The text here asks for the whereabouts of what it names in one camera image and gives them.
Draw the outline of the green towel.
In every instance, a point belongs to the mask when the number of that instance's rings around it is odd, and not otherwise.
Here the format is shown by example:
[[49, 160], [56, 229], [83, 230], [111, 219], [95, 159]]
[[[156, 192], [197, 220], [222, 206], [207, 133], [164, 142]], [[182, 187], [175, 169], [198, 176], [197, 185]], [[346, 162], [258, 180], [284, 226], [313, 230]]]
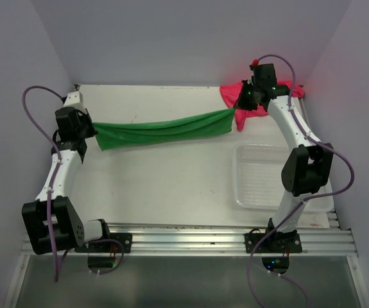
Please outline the green towel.
[[94, 123], [101, 150], [149, 146], [165, 142], [205, 139], [232, 131], [235, 110], [223, 109], [152, 123]]

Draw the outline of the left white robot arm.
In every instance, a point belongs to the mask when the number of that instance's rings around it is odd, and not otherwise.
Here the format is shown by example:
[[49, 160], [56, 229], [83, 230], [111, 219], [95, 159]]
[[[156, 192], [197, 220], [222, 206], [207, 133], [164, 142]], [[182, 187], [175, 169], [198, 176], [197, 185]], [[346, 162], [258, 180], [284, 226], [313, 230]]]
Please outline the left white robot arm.
[[87, 152], [85, 140], [98, 132], [84, 109], [62, 107], [55, 116], [58, 130], [51, 138], [51, 169], [35, 201], [22, 207], [31, 246], [37, 255], [52, 252], [47, 222], [47, 215], [51, 214], [53, 239], [58, 251], [82, 247], [89, 242], [98, 252], [105, 252], [112, 244], [105, 220], [83, 222], [70, 200], [76, 174]]

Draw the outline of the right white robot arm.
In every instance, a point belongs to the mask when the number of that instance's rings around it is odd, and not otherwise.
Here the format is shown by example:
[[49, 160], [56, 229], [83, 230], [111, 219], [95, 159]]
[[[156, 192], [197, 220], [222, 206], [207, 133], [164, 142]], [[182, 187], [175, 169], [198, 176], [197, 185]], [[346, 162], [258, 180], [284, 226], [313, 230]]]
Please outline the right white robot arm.
[[300, 253], [298, 221], [308, 197], [314, 196], [327, 184], [333, 154], [328, 144], [309, 140], [311, 132], [296, 111], [292, 91], [287, 85], [277, 83], [273, 64], [260, 64], [254, 60], [250, 70], [252, 77], [242, 82], [234, 107], [248, 111], [263, 107], [280, 128], [290, 154], [280, 174], [284, 194], [279, 208], [269, 219], [264, 233], [250, 231], [245, 234], [246, 251]]

